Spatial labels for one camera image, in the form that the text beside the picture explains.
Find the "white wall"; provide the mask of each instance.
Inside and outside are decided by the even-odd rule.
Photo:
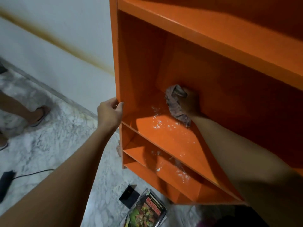
[[[1,8],[94,59],[91,65],[0,18],[0,56],[96,113],[116,95],[108,0],[0,0]]]

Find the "white marble tile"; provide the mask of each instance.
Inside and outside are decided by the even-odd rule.
[[[0,152],[0,174],[14,170],[18,175],[45,169],[55,169],[72,155],[96,129],[97,121],[63,100],[25,79],[18,73],[0,75],[0,89],[19,100],[30,110],[46,104],[50,114],[38,127],[25,127],[25,121],[0,111],[0,129],[9,137],[9,147]],[[115,133],[105,147],[97,175],[89,196],[82,227],[119,227],[128,209],[119,197],[129,183],[142,193],[149,184],[128,169],[122,170],[116,152],[119,135]],[[20,200],[51,172],[21,177],[13,181],[0,204],[0,215]],[[202,217],[201,206],[172,206],[158,191],[169,211],[163,227],[195,227]]]

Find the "flip-flop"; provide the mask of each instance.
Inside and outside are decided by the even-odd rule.
[[[46,112],[45,109],[44,109],[44,107],[38,107],[36,110],[38,110],[38,109],[42,109],[43,115],[41,116],[41,118],[37,122],[29,125],[30,127],[36,127],[36,126],[38,126],[42,122],[42,120],[47,116],[47,114],[50,112],[50,110],[48,112]]]
[[[6,144],[4,146],[0,146],[0,151],[4,150],[8,146],[9,146],[9,142],[6,142]]]

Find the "power cord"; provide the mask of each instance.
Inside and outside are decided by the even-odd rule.
[[[32,173],[32,174],[20,175],[20,176],[18,176],[18,177],[13,178],[13,180],[16,179],[16,178],[21,178],[21,177],[25,177],[25,176],[30,176],[30,175],[38,174],[38,173],[45,172],[45,171],[54,171],[54,169],[42,170],[42,171],[39,171],[39,172],[36,172],[36,173]]]

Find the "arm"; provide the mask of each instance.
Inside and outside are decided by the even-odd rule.
[[[270,226],[303,226],[303,178],[278,156],[207,118],[198,95],[185,91],[182,109],[245,201]]]
[[[98,128],[62,165],[0,217],[0,226],[80,226],[103,150],[121,123],[116,98],[98,107]]]

